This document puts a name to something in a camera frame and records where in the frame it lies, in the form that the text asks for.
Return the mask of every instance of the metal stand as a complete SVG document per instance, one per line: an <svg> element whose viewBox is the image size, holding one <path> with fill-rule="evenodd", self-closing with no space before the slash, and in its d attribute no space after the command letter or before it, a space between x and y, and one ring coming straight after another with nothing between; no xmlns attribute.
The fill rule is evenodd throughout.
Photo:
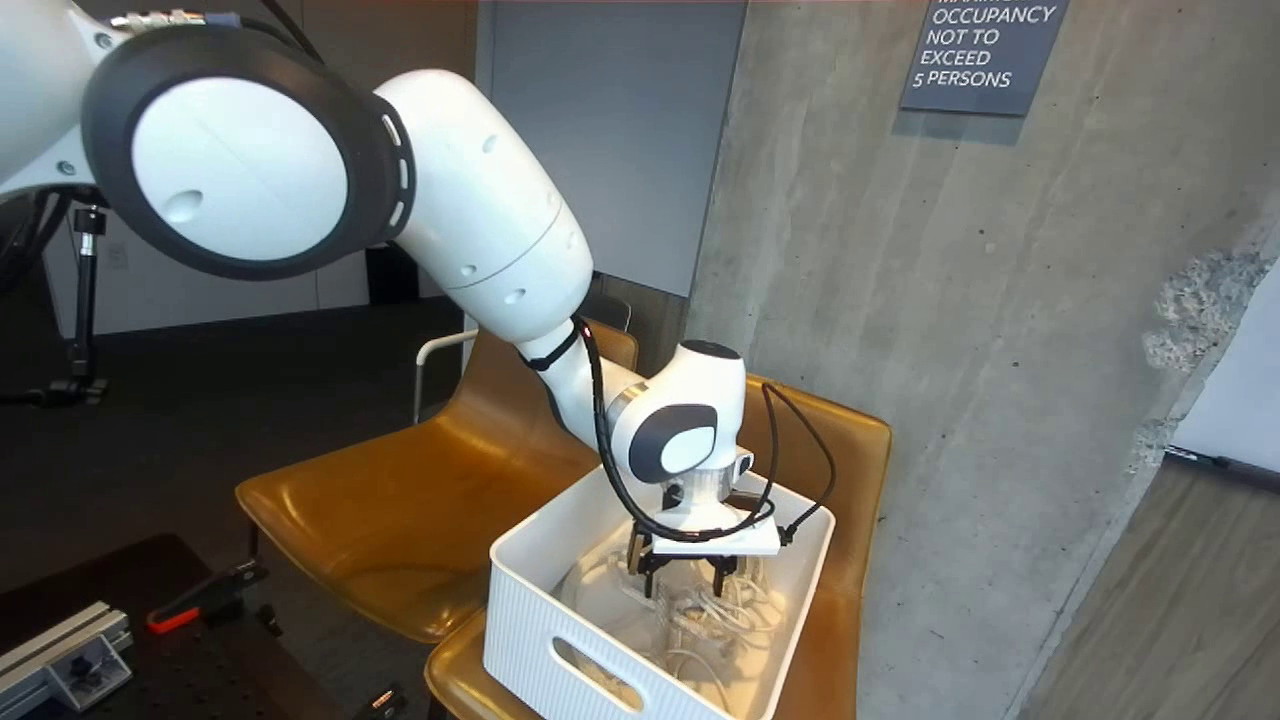
<svg viewBox="0 0 1280 720"><path fill-rule="evenodd" d="M95 403L110 391L110 380L95 374L95 349L94 349L94 324L95 324L95 245L110 232L105 205L76 205L72 227L82 234L82 261L76 261L76 337L69 345L72 353L72 374L54 380L45 387L20 387L6 391L0 403Z"/></svg>

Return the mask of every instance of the robotic arm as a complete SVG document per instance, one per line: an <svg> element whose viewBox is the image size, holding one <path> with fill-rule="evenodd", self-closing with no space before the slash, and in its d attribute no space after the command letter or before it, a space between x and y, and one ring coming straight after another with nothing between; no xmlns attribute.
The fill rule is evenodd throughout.
<svg viewBox="0 0 1280 720"><path fill-rule="evenodd" d="M748 468L741 355L681 345L651 380L593 355L572 318L593 280L586 232L470 78L406 72L368 97L227 17L164 10L139 26L72 0L13 0L0 198L58 184L99 188L150 245L219 274L289 274L396 239L518 345L622 484L681 488L651 517L642 506L660 557L782 548L770 510L722 499Z"/></svg>

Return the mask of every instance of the wooden chair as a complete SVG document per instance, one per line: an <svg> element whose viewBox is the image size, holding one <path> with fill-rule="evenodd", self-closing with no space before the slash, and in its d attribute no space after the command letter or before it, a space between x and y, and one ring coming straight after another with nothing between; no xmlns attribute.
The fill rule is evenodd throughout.
<svg viewBox="0 0 1280 720"><path fill-rule="evenodd" d="M593 332L606 355L633 363L633 337ZM488 543L593 462L523 361L479 332L437 415L252 474L238 499L326 592L437 643L485 604Z"/></svg>
<svg viewBox="0 0 1280 720"><path fill-rule="evenodd" d="M857 715L862 608L892 431L885 419L843 403L795 387L782 391L810 415L813 431L822 431L836 454L836 488L830 494L836 535L776 715ZM806 494L822 494L830 474L824 452L813 443L806 419L783 403L776 403L774 415L776 434L770 428L766 380L753 374L741 443L757 452L761 472L774 472ZM474 612L437 643L425 678L462 720L534 715L534 706L485 671L485 612Z"/></svg>

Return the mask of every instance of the occupancy sign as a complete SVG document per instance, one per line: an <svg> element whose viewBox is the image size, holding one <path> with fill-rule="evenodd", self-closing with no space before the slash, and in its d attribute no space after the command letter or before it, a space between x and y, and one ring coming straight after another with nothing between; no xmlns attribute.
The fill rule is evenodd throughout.
<svg viewBox="0 0 1280 720"><path fill-rule="evenodd" d="M905 113L1029 114L1070 0L934 0Z"/></svg>

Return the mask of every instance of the white plastic bin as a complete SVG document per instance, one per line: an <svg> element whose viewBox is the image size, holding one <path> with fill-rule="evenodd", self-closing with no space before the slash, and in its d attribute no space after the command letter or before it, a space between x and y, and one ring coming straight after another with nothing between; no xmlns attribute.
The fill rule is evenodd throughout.
<svg viewBox="0 0 1280 720"><path fill-rule="evenodd" d="M787 523L813 499L787 488L774 488L776 517ZM813 510L782 557L761 558L761 585L782 597L782 621L766 666L748 697L735 697L735 711L701 697L686 678L669 675L660 664L644 661L593 621L575 617L556 598L556 585L580 563L580 557L601 551L606 538L630 529L630 510L611 494L606 472L589 472L536 517L518 523L491 543L491 585L488 585L488 630L485 666L510 684L523 705L554 720L718 720L718 715L774 715L799 627L824 568L824 551L836 529L830 506Z"/></svg>

